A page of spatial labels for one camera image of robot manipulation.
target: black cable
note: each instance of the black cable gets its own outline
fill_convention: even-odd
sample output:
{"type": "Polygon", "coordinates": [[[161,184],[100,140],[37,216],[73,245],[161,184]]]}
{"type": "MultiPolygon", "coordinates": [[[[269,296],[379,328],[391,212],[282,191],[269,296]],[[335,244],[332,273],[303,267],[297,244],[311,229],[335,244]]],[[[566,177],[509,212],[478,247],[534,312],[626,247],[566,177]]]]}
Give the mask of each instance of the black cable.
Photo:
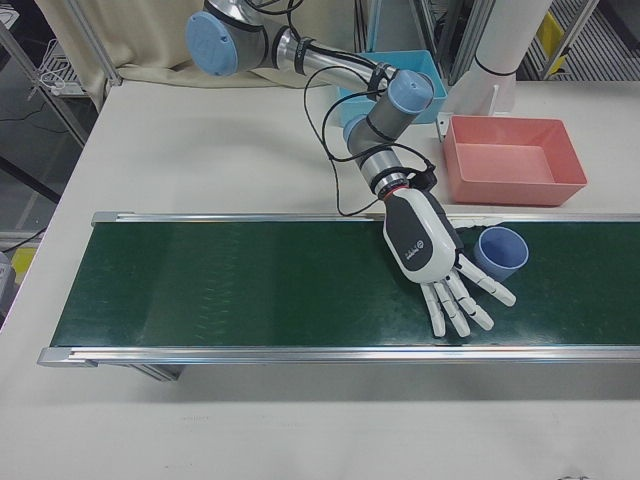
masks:
{"type": "Polygon", "coordinates": [[[53,203],[58,204],[60,202],[60,194],[58,192],[52,190],[40,180],[25,172],[16,164],[4,158],[2,155],[0,155],[0,171],[6,173],[7,175],[11,175],[20,183],[26,185],[32,190],[35,190],[40,195],[52,201],[53,203]]]}
{"type": "Polygon", "coordinates": [[[32,117],[36,113],[40,113],[42,111],[42,109],[44,108],[45,103],[46,102],[42,102],[42,105],[40,105],[40,108],[38,108],[37,110],[34,110],[32,112],[27,113],[24,117],[19,117],[19,118],[0,118],[0,122],[21,122],[22,120],[27,120],[28,118],[32,117]]]}
{"type": "Polygon", "coordinates": [[[333,155],[329,151],[329,149],[328,149],[328,147],[326,145],[326,142],[324,142],[322,140],[322,138],[320,137],[320,134],[318,133],[318,129],[313,124],[313,120],[311,120],[311,114],[309,113],[309,105],[307,104],[307,93],[309,91],[309,86],[311,85],[311,82],[316,77],[316,75],[318,75],[320,72],[323,72],[325,70],[330,70],[330,69],[344,69],[344,70],[347,70],[347,71],[353,73],[355,76],[357,76],[360,80],[362,80],[362,82],[365,85],[367,84],[367,81],[365,80],[365,78],[362,75],[360,75],[355,70],[352,70],[352,69],[350,69],[348,67],[343,67],[343,66],[337,66],[336,65],[336,66],[332,66],[332,67],[322,68],[322,69],[318,70],[317,72],[315,72],[313,75],[311,75],[309,77],[309,80],[307,81],[307,84],[304,87],[304,92],[303,92],[303,106],[304,106],[304,113],[307,116],[307,121],[309,122],[309,125],[311,126],[311,130],[313,130],[313,134],[316,136],[316,138],[320,142],[320,145],[322,145],[323,150],[327,154],[327,160],[329,160],[329,163],[331,165],[331,169],[333,170],[333,179],[334,179],[335,185],[336,185],[336,210],[338,210],[338,213],[343,217],[353,217],[354,215],[358,215],[358,214],[364,212],[365,210],[371,208],[378,201],[378,199],[376,198],[375,200],[373,200],[368,205],[365,205],[364,207],[362,207],[362,208],[360,208],[358,210],[355,210],[353,212],[345,213],[344,211],[342,211],[342,208],[340,208],[340,179],[338,177],[338,169],[336,168],[336,164],[335,164],[335,162],[333,161],[333,158],[332,158],[333,155]]]}
{"type": "MultiPolygon", "coordinates": [[[[28,120],[29,118],[31,118],[33,115],[42,112],[42,110],[44,109],[44,106],[46,105],[46,102],[42,102],[42,105],[40,105],[40,108],[38,108],[37,110],[33,110],[32,112],[27,113],[25,116],[23,117],[17,117],[17,118],[0,118],[0,122],[22,122],[23,120],[28,120]]],[[[51,128],[47,128],[47,127],[43,127],[41,125],[37,125],[33,122],[29,122],[29,125],[31,125],[34,128],[38,128],[40,130],[44,130],[46,132],[51,132],[51,133],[58,133],[58,134],[62,134],[62,133],[67,133],[66,130],[60,131],[60,130],[53,130],[51,128]]]]}
{"type": "Polygon", "coordinates": [[[267,2],[260,3],[257,5],[253,2],[253,0],[245,0],[246,4],[253,8],[256,12],[263,13],[265,15],[288,15],[293,12],[295,9],[300,7],[304,3],[304,0],[298,0],[297,2],[290,1],[287,8],[283,10],[268,10],[264,7],[268,7],[270,5],[274,5],[278,3],[280,0],[268,0],[267,2]]]}
{"type": "MultiPolygon", "coordinates": [[[[286,15],[287,26],[289,27],[289,30],[291,30],[291,34],[293,35],[293,38],[295,38],[295,40],[299,42],[301,40],[301,37],[300,37],[300,34],[298,33],[298,30],[293,26],[292,13],[294,12],[294,10],[296,10],[298,7],[302,5],[304,0],[298,0],[297,3],[295,2],[295,0],[289,0],[289,2],[287,3],[287,8],[283,10],[276,11],[276,10],[266,10],[263,8],[265,6],[273,5],[278,1],[280,0],[269,0],[268,2],[262,3],[260,5],[256,5],[252,0],[246,0],[247,5],[249,5],[251,8],[253,8],[257,12],[263,13],[265,15],[286,15]]],[[[369,60],[368,58],[361,57],[360,55],[357,55],[352,52],[345,52],[342,50],[330,50],[327,48],[318,47],[317,45],[313,45],[313,43],[309,44],[307,48],[316,53],[321,53],[323,55],[327,55],[333,58],[338,58],[341,60],[349,60],[349,61],[352,61],[353,63],[357,63],[364,67],[375,68],[376,66],[375,62],[369,60]]]]}
{"type": "Polygon", "coordinates": [[[356,27],[354,29],[353,49],[354,52],[362,52],[366,49],[367,38],[367,22],[364,18],[364,7],[362,5],[362,0],[355,0],[353,16],[356,27]]]}
{"type": "Polygon", "coordinates": [[[2,253],[9,253],[12,252],[13,250],[16,250],[17,248],[20,248],[22,245],[24,245],[25,243],[29,243],[31,240],[33,240],[34,238],[42,235],[45,230],[47,229],[47,227],[44,227],[42,229],[40,229],[39,231],[37,231],[36,233],[34,233],[33,235],[31,235],[29,238],[27,238],[26,240],[22,240],[20,243],[16,243],[14,246],[9,247],[5,250],[2,250],[2,253]]]}
{"type": "Polygon", "coordinates": [[[380,145],[376,145],[374,147],[368,148],[356,155],[352,155],[350,157],[345,157],[345,158],[339,158],[336,157],[331,150],[329,149],[328,145],[327,145],[327,141],[326,141],[326,126],[327,126],[327,122],[329,119],[329,116],[331,115],[331,113],[342,103],[352,99],[352,98],[356,98],[356,97],[362,97],[365,95],[370,95],[372,93],[382,93],[384,90],[375,90],[375,91],[364,91],[364,92],[358,92],[358,93],[353,93],[350,95],[347,95],[341,99],[339,99],[338,101],[336,101],[333,105],[331,105],[331,107],[329,107],[329,110],[327,110],[327,113],[324,115],[324,118],[322,120],[322,130],[321,133],[318,132],[318,129],[316,128],[316,126],[313,123],[313,120],[311,119],[311,114],[309,113],[309,106],[307,104],[307,93],[309,91],[309,86],[311,85],[311,82],[313,81],[313,79],[319,75],[321,72],[326,71],[326,70],[331,70],[331,69],[344,69],[347,70],[348,72],[354,74],[355,76],[357,76],[365,85],[367,85],[367,81],[364,79],[364,77],[362,77],[362,75],[360,75],[358,72],[356,72],[355,70],[352,70],[348,67],[345,66],[341,66],[341,65],[335,65],[335,66],[330,66],[330,67],[325,67],[322,68],[320,70],[318,70],[317,72],[315,72],[313,75],[311,75],[309,77],[309,80],[307,81],[305,87],[304,87],[304,92],[303,92],[303,104],[304,104],[304,113],[307,117],[307,121],[309,122],[309,125],[311,126],[311,129],[313,130],[314,135],[316,136],[316,138],[318,139],[318,141],[320,142],[320,145],[322,146],[323,150],[325,151],[326,155],[327,155],[327,159],[329,160],[329,162],[331,163],[331,168],[333,169],[333,175],[334,175],[334,179],[335,179],[335,183],[336,183],[336,208],[338,210],[338,212],[340,213],[340,215],[342,216],[353,216],[353,215],[357,215],[359,213],[362,213],[363,211],[365,211],[366,209],[368,209],[369,207],[371,207],[374,203],[376,203],[378,200],[374,200],[373,202],[371,202],[369,205],[355,211],[355,212],[351,212],[348,214],[345,214],[341,208],[340,208],[340,187],[339,187],[339,180],[338,180],[338,171],[336,169],[335,166],[335,162],[348,162],[350,160],[357,160],[359,158],[363,158],[363,157],[368,157],[370,155],[373,155],[374,153],[383,151],[383,150],[389,150],[391,149],[391,147],[397,147],[403,150],[406,150],[410,153],[413,153],[414,155],[416,155],[418,158],[420,158],[426,165],[427,168],[429,170],[434,170],[435,169],[435,165],[433,165],[433,163],[431,163],[431,161],[425,157],[423,154],[421,154],[420,152],[418,152],[417,150],[415,150],[414,148],[411,148],[407,145],[404,145],[402,143],[397,143],[397,142],[385,142],[385,143],[381,143],[380,145]]]}

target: logo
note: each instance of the logo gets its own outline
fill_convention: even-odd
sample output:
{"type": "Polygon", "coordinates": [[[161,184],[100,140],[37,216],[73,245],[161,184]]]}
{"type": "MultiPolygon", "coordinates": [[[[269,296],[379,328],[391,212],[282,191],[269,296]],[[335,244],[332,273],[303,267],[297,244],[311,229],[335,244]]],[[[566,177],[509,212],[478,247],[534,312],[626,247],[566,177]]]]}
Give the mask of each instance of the logo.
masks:
{"type": "Polygon", "coordinates": [[[405,252],[404,258],[406,260],[411,260],[411,258],[423,248],[424,248],[424,242],[422,240],[418,240],[413,247],[411,247],[409,250],[405,252]]]}

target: beige curtain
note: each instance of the beige curtain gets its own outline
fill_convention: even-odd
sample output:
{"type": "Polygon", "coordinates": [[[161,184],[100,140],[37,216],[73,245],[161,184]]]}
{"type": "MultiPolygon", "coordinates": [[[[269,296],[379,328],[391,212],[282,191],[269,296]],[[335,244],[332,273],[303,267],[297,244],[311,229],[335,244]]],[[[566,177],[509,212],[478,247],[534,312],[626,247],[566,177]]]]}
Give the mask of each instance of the beige curtain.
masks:
{"type": "MultiPolygon", "coordinates": [[[[106,78],[64,0],[36,1],[99,108],[107,93],[106,78]]],[[[81,0],[79,3],[125,79],[205,88],[260,87],[274,82],[304,85],[304,79],[292,72],[259,69],[224,78],[201,72],[190,60],[184,27],[189,16],[202,8],[202,0],[81,0]]],[[[353,10],[353,2],[348,0],[306,0],[295,11],[293,20],[304,35],[352,50],[353,10]]]]}

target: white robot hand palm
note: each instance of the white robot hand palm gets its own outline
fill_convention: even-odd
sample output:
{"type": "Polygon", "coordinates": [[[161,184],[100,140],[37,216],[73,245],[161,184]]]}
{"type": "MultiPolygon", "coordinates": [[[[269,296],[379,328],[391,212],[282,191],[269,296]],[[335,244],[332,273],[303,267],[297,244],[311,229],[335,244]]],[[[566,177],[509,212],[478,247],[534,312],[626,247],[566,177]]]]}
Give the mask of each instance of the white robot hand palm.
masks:
{"type": "Polygon", "coordinates": [[[420,284],[434,335],[445,334],[443,309],[461,337],[471,333],[463,311],[490,330],[493,320],[471,298],[460,274],[507,306],[514,305],[516,298],[460,253],[455,230],[435,199],[419,190],[401,188],[391,193],[385,204],[385,240],[406,277],[420,284]]]}

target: blue bin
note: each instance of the blue bin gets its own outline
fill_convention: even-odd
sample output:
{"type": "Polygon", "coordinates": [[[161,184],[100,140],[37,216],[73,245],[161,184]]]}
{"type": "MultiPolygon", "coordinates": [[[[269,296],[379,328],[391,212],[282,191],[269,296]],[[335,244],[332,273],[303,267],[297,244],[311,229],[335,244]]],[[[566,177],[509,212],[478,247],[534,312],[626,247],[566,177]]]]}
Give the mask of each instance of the blue bin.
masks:
{"type": "MultiPolygon", "coordinates": [[[[437,120],[438,112],[442,108],[442,104],[447,98],[447,90],[440,80],[438,69],[433,63],[431,54],[426,50],[412,50],[408,52],[374,52],[359,54],[374,62],[385,62],[396,68],[404,70],[413,70],[414,72],[424,73],[433,82],[435,96],[429,108],[422,112],[413,123],[434,123],[437,120]]],[[[344,98],[347,95],[355,93],[344,88],[338,88],[338,98],[344,98]]],[[[366,97],[351,98],[340,105],[340,124],[344,127],[349,120],[356,115],[366,115],[373,107],[374,102],[366,97]]]]}

